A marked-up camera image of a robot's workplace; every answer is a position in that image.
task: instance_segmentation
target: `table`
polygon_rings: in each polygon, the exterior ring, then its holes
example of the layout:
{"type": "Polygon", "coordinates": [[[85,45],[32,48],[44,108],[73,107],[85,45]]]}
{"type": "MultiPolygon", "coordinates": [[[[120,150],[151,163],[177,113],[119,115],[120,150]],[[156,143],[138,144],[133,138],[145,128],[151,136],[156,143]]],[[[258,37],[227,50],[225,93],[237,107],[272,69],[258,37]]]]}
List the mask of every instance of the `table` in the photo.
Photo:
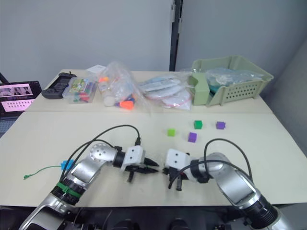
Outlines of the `table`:
{"type": "MultiPolygon", "coordinates": [[[[78,77],[88,76],[88,71],[82,69],[63,69],[60,72],[69,72],[76,74],[78,77]]],[[[155,77],[165,72],[158,71],[133,71],[136,81],[144,81],[149,78],[155,77]]],[[[263,101],[261,97],[256,99],[248,98],[241,101],[225,103],[223,106],[214,105],[211,107],[206,106],[193,106],[190,111],[170,110],[164,109],[159,106],[152,106],[155,113],[272,113],[272,110],[263,101]]],[[[66,100],[49,100],[39,95],[36,100],[27,109],[28,111],[87,111],[87,112],[128,112],[117,107],[104,107],[100,93],[96,92],[93,102],[90,104],[68,104],[66,100]]],[[[136,110],[134,112],[144,112],[143,110],[136,110]]]]}
{"type": "MultiPolygon", "coordinates": [[[[78,146],[101,131],[119,124],[135,125],[141,133],[146,156],[163,168],[169,148],[200,157],[207,141],[227,138],[238,144],[249,158],[255,185],[273,204],[307,202],[307,159],[292,137],[272,113],[98,113],[28,111],[0,138],[0,205],[37,206],[52,190],[60,170],[47,169],[27,180],[25,174],[57,165],[78,146]],[[193,130],[194,120],[203,120],[201,130],[193,130]],[[217,130],[215,122],[226,122],[217,130]],[[167,137],[166,130],[177,130],[167,137]],[[198,134],[196,143],[187,142],[188,133],[198,134]]],[[[113,130],[103,138],[125,150],[133,145],[136,134],[129,128],[113,130]]],[[[227,143],[215,142],[209,152],[219,151],[232,163],[247,170],[238,150],[227,143]]],[[[168,177],[161,172],[135,175],[104,167],[90,189],[82,196],[80,207],[130,206],[225,206],[230,205],[214,180],[208,184],[183,182],[183,191],[168,190],[168,177]]]]}

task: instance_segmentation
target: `green basket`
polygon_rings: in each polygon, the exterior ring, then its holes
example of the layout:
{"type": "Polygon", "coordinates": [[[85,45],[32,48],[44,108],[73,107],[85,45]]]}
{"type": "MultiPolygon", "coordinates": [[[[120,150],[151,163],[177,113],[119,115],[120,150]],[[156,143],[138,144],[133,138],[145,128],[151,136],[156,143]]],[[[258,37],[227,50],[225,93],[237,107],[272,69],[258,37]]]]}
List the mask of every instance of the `green basket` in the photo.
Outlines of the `green basket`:
{"type": "Polygon", "coordinates": [[[237,101],[246,98],[256,98],[264,87],[274,77],[242,56],[228,56],[215,59],[199,59],[193,62],[192,70],[195,73],[189,78],[189,83],[194,85],[194,105],[206,104],[207,106],[237,101]],[[205,71],[224,67],[228,69],[250,70],[263,74],[262,80],[247,81],[230,86],[222,86],[215,95],[209,96],[205,71]]]}

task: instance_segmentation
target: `purple block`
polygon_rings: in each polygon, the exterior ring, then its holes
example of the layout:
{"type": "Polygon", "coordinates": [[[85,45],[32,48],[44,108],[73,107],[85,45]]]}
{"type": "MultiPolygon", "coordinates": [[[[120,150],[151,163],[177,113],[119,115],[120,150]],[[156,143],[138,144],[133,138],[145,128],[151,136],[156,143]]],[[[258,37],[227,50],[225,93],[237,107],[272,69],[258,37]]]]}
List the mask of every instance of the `purple block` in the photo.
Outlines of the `purple block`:
{"type": "Polygon", "coordinates": [[[196,133],[189,133],[188,142],[196,142],[197,134],[196,133]]]}
{"type": "Polygon", "coordinates": [[[216,122],[216,128],[217,129],[224,129],[226,127],[226,123],[223,121],[216,122]]]}

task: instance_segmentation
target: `clear plastic box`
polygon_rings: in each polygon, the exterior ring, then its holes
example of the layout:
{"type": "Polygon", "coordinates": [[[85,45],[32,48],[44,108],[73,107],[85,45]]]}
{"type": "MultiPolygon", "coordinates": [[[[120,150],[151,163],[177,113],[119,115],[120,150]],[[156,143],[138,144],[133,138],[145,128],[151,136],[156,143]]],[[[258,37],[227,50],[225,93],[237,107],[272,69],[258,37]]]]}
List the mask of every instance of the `clear plastic box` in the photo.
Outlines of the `clear plastic box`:
{"type": "Polygon", "coordinates": [[[93,78],[72,78],[63,92],[63,97],[70,104],[91,103],[97,88],[93,78]]]}

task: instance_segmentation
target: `black cable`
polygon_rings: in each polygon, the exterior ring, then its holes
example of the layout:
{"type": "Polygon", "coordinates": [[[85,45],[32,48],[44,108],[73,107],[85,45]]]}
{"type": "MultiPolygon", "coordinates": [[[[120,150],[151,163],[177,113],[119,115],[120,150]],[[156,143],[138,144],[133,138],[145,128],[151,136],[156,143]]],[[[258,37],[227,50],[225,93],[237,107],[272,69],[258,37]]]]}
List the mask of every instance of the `black cable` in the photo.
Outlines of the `black cable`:
{"type": "Polygon", "coordinates": [[[179,177],[186,169],[191,168],[193,166],[199,165],[199,164],[204,164],[204,163],[212,163],[212,162],[218,162],[218,163],[223,163],[223,164],[228,164],[231,167],[237,169],[238,171],[240,171],[241,173],[243,173],[247,178],[249,178],[249,176],[247,175],[246,172],[244,172],[242,169],[240,169],[238,166],[235,166],[234,164],[230,163],[230,162],[226,162],[226,161],[221,161],[221,160],[205,160],[205,161],[199,161],[197,163],[194,164],[189,164],[188,166],[182,168],[181,170],[179,170],[179,172],[176,174],[176,176],[174,176],[172,178],[172,180],[169,182],[168,184],[168,189],[171,189],[172,184],[174,183],[174,181],[177,179],[177,177],[179,177]]]}
{"type": "MultiPolygon", "coordinates": [[[[110,147],[113,148],[113,146],[112,146],[109,142],[107,142],[107,141],[105,141],[105,140],[97,139],[97,140],[95,140],[95,141],[104,142],[104,143],[106,143],[107,145],[109,145],[110,147]]],[[[83,146],[87,145],[88,143],[89,143],[89,141],[86,142],[86,143],[84,143],[83,145],[81,145],[81,146],[80,146],[79,148],[77,148],[77,149],[75,150],[75,152],[73,152],[72,155],[68,158],[68,160],[66,161],[65,166],[64,166],[64,168],[63,168],[63,171],[62,171],[62,174],[61,174],[61,177],[60,177],[60,181],[61,181],[61,180],[63,179],[63,177],[64,177],[64,173],[65,173],[65,171],[66,171],[66,169],[67,169],[67,166],[68,166],[69,161],[73,158],[73,156],[76,154],[76,152],[78,152],[83,146]]]]}
{"type": "MultiPolygon", "coordinates": [[[[207,160],[207,148],[208,148],[209,144],[214,142],[214,141],[217,141],[217,140],[223,140],[223,141],[226,141],[226,142],[232,144],[233,146],[235,146],[242,153],[242,155],[243,155],[243,157],[244,157],[244,159],[246,161],[246,164],[248,165],[249,179],[253,182],[253,175],[252,175],[252,172],[251,172],[251,168],[250,168],[250,164],[249,164],[247,156],[245,155],[244,151],[237,144],[233,143],[230,140],[227,140],[227,139],[224,139],[224,138],[215,138],[215,139],[210,140],[206,144],[204,152],[203,152],[203,159],[204,159],[204,161],[207,160]]],[[[209,175],[207,162],[205,162],[205,169],[206,169],[206,173],[209,175]]]]}
{"type": "MultiPolygon", "coordinates": [[[[68,161],[67,161],[67,163],[65,164],[65,166],[68,165],[69,160],[74,156],[74,154],[75,154],[77,151],[79,151],[83,146],[85,146],[85,147],[83,148],[83,150],[78,154],[78,156],[76,157],[76,159],[73,161],[73,163],[72,163],[72,165],[71,165],[71,169],[72,169],[72,168],[74,167],[74,165],[76,164],[76,162],[78,161],[78,159],[79,159],[79,158],[81,157],[81,155],[84,153],[84,151],[85,151],[94,141],[96,141],[98,137],[100,137],[101,135],[105,134],[106,132],[108,132],[108,131],[110,131],[110,130],[112,130],[112,129],[120,128],[120,127],[131,127],[131,128],[133,128],[133,129],[137,132],[137,134],[138,134],[138,137],[136,138],[136,141],[135,141],[134,145],[140,145],[140,144],[141,144],[140,132],[139,132],[139,130],[138,130],[136,127],[134,127],[134,126],[132,126],[132,125],[119,125],[119,126],[114,126],[114,127],[111,127],[111,128],[106,129],[105,131],[103,131],[102,133],[100,133],[100,134],[98,134],[96,137],[94,137],[92,140],[90,140],[90,141],[84,143],[83,145],[81,145],[81,146],[71,155],[71,157],[68,159],[68,161]]],[[[71,169],[67,170],[67,172],[65,173],[66,167],[64,167],[63,172],[62,172],[62,175],[61,175],[61,177],[60,177],[60,181],[63,180],[63,179],[65,178],[65,176],[68,175],[68,173],[71,171],[71,169]]]]}

